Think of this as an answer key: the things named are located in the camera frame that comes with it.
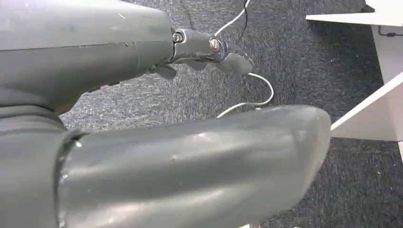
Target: white cable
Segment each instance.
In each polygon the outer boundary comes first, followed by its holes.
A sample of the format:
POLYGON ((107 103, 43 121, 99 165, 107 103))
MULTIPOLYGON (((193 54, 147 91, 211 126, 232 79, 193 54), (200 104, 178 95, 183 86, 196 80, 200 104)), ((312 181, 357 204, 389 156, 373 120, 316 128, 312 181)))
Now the white cable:
POLYGON ((264 77, 262 77, 260 75, 254 74, 254 73, 249 73, 248 75, 260 78, 261 80, 265 81, 267 83, 267 85, 269 86, 269 88, 270 88, 270 92, 271 92, 270 97, 265 102, 262 102, 262 103, 244 102, 244 103, 236 104, 236 105, 232 106, 231 108, 229 108, 229 109, 225 110, 224 112, 222 112, 220 115, 217 116, 217 118, 221 118, 223 115, 229 113, 230 111, 232 111, 235 108, 238 108, 238 107, 241 107, 241 106, 244 106, 244 105, 252 105, 252 106, 266 105, 267 103, 269 103, 271 101, 271 99, 273 99, 273 95, 274 95, 273 86, 271 85, 271 83, 267 79, 265 79, 264 77))
MULTIPOLYGON (((245 13, 245 9, 248 7, 249 2, 250 2, 250 0, 248 0, 246 2, 244 9, 238 14, 238 16, 236 16, 230 22, 228 22, 223 27, 221 27, 216 33, 214 33, 214 35, 218 36, 219 33, 221 33, 225 28, 227 28, 232 23, 234 23, 236 20, 238 20, 245 13)), ((238 108, 238 107, 241 107, 241 106, 244 106, 244 105, 252 105, 252 106, 266 105, 267 103, 269 103, 271 101, 271 99, 273 99, 273 96, 274 96, 273 86, 271 85, 271 83, 267 79, 265 79, 264 77, 262 77, 260 75, 254 74, 254 73, 249 73, 248 75, 253 76, 253 77, 257 77, 257 78, 265 81, 267 83, 267 85, 269 86, 269 88, 270 88, 270 97, 265 102, 261 102, 261 103, 244 102, 244 103, 236 104, 236 105, 232 106, 231 108, 229 108, 229 109, 225 110, 224 112, 222 112, 220 115, 217 116, 217 118, 221 118, 222 116, 224 116, 225 114, 229 113, 230 111, 232 111, 235 108, 238 108)))
MULTIPOLYGON (((245 8, 248 7, 249 2, 250 2, 250 0, 248 0, 248 1, 246 2, 245 8)), ((243 9, 243 10, 238 14, 238 16, 236 16, 234 19, 232 19, 232 21, 228 22, 228 23, 225 24, 223 27, 221 27, 217 32, 215 32, 215 33, 214 33, 214 36, 218 36, 218 34, 219 34, 220 32, 222 32, 226 27, 230 26, 232 23, 234 23, 236 20, 238 20, 238 19, 242 16, 242 14, 244 14, 244 13, 245 13, 245 9, 243 9)))

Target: white shelf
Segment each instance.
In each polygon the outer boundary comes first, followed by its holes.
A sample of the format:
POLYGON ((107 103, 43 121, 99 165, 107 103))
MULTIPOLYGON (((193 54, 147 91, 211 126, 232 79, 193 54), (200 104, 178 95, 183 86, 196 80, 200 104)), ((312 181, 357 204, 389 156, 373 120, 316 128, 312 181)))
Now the white shelf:
POLYGON ((307 15, 307 20, 372 25, 385 85, 332 124, 339 138, 400 142, 403 154, 403 0, 366 0, 374 13, 307 15))
POLYGON ((398 16, 386 13, 323 14, 307 15, 306 19, 349 24, 403 26, 403 13, 398 16))

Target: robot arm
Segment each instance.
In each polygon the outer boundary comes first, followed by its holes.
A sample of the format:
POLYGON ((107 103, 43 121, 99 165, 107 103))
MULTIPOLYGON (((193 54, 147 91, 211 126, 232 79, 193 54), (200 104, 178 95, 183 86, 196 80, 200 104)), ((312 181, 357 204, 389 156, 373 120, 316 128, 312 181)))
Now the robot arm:
POLYGON ((85 92, 171 64, 249 73, 239 47, 118 0, 0 0, 0 227, 236 228, 297 203, 330 119, 281 106, 196 123, 67 131, 85 92))
POLYGON ((2 107, 36 105, 62 114, 101 86, 144 73, 172 78, 167 64, 202 69, 205 61, 228 65, 236 56, 210 34, 175 31, 160 10, 118 0, 0 2, 2 107))

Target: gray carpet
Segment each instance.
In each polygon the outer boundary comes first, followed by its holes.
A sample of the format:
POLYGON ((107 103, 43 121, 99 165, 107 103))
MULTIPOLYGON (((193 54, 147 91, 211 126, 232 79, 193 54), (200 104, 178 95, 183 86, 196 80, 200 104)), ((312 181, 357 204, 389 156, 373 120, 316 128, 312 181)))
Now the gray carpet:
MULTIPOLYGON (((169 12, 177 27, 214 32, 238 14, 243 0, 135 2, 169 12)), ((382 86, 369 27, 305 21, 306 14, 359 12, 364 4, 364 0, 252 0, 240 45, 252 54, 256 72, 273 83, 275 98, 270 105, 315 105, 335 120, 382 86)), ((223 37, 236 41, 243 20, 223 37)), ((181 66, 178 72, 170 82, 151 75, 85 94, 62 120, 68 127, 137 128, 211 118, 236 103, 269 96, 259 80, 225 75, 212 67, 195 72, 181 66)), ((402 174, 395 143, 333 139, 305 199, 294 209, 267 218, 263 227, 401 227, 402 174)))

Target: bolt head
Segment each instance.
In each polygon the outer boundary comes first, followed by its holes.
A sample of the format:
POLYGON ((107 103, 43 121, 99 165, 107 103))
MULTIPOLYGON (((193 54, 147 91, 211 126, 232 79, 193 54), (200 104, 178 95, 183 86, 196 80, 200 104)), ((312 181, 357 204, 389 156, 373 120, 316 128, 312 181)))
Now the bolt head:
POLYGON ((174 41, 175 43, 180 43, 180 42, 183 41, 183 36, 182 36, 182 34, 179 33, 179 32, 174 33, 174 35, 172 36, 172 38, 173 38, 173 41, 174 41))
POLYGON ((220 48, 220 43, 216 38, 212 38, 210 40, 210 47, 213 49, 213 51, 218 51, 218 49, 220 48))

